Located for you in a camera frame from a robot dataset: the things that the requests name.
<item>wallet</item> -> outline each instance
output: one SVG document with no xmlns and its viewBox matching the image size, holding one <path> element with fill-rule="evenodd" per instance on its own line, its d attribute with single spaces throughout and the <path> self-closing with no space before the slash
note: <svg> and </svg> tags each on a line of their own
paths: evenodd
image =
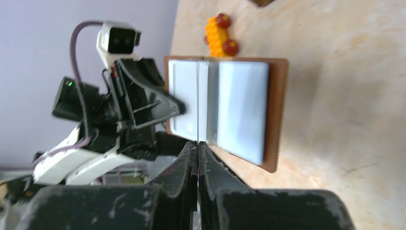
<svg viewBox="0 0 406 230">
<path fill-rule="evenodd" d="M 186 113 L 166 131 L 206 141 L 274 173 L 288 61 L 282 58 L 166 56 L 165 90 Z"/>
</svg>

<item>white plastic part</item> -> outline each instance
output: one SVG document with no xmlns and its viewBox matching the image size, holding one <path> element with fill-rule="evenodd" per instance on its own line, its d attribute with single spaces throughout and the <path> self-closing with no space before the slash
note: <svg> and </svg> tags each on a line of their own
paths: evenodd
<svg viewBox="0 0 406 230">
<path fill-rule="evenodd" d="M 104 32 L 103 29 L 99 31 L 97 34 L 97 42 L 96 42 L 96 48 L 97 52 L 99 53 L 99 56 L 104 64 L 104 66 L 109 69 L 112 64 L 122 58 L 126 59 L 133 59 L 135 61 L 139 61 L 142 57 L 138 56 L 136 53 L 132 54 L 111 54 L 107 52 L 107 46 L 105 39 L 103 39 Z"/>
<path fill-rule="evenodd" d="M 262 164 L 268 71 L 258 62 L 170 60 L 169 93 L 186 106 L 171 132 Z"/>
<path fill-rule="evenodd" d="M 218 147 L 263 163 L 269 65 L 220 62 Z"/>
<path fill-rule="evenodd" d="M 76 170 L 72 171 L 66 177 L 67 185 L 86 185 L 90 184 L 97 177 L 117 168 L 120 165 L 131 163 L 133 158 L 123 154 L 117 154 L 117 148 L 113 148 L 103 155 L 83 164 Z"/>
<path fill-rule="evenodd" d="M 70 135 L 59 145 L 46 152 L 48 154 L 54 149 L 70 146 L 77 142 L 79 127 L 73 129 Z M 100 154 L 85 149 L 70 149 L 60 152 L 52 157 L 47 157 L 34 168 L 33 178 L 36 184 L 58 184 L 72 170 L 75 170 L 83 163 L 88 162 Z"/>
</svg>

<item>wall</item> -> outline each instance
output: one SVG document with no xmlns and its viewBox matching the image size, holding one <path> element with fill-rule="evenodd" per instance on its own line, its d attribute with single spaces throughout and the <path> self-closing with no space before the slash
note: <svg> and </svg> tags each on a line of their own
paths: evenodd
<svg viewBox="0 0 406 230">
<path fill-rule="evenodd" d="M 177 0 L 2 2 L 0 168 L 28 167 L 34 153 L 55 146 L 75 126 L 53 118 L 51 110 L 62 77 L 72 76 L 68 46 L 78 23 L 129 22 L 142 31 L 136 52 L 154 57 L 162 72 L 177 5 Z M 81 32 L 77 56 L 83 80 L 102 86 L 103 67 L 95 48 L 98 30 Z"/>
<path fill-rule="evenodd" d="M 171 53 L 208 55 L 219 12 L 240 56 L 287 58 L 290 75 L 278 171 L 216 152 L 253 187 L 332 190 L 358 229 L 404 229 L 406 1 L 180 0 Z"/>
</svg>

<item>yellow toy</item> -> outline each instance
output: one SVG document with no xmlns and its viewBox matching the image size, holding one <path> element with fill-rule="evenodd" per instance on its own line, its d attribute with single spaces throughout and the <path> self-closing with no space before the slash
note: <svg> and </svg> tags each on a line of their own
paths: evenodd
<svg viewBox="0 0 406 230">
<path fill-rule="evenodd" d="M 237 42 L 228 36 L 227 28 L 230 25 L 230 17 L 224 13 L 207 20 L 204 40 L 209 46 L 212 57 L 232 57 L 239 52 Z"/>
</svg>

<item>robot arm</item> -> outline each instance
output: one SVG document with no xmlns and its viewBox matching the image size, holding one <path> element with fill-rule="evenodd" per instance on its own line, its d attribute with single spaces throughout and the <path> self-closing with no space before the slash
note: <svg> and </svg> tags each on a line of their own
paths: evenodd
<svg viewBox="0 0 406 230">
<path fill-rule="evenodd" d="M 34 161 L 29 184 L 90 184 L 97 177 L 135 160 L 154 161 L 158 155 L 178 154 L 187 142 L 154 125 L 184 113 L 181 102 L 162 89 L 164 84 L 155 62 L 133 52 L 141 32 L 125 23 L 104 22 L 97 36 L 97 51 L 108 69 L 109 92 L 64 77 L 55 100 L 53 115 L 79 122 L 59 145 Z M 82 112 L 80 84 L 87 106 Z M 91 141 L 75 147 L 85 138 L 84 116 L 90 123 Z M 172 152 L 164 152 L 169 144 Z"/>
</svg>

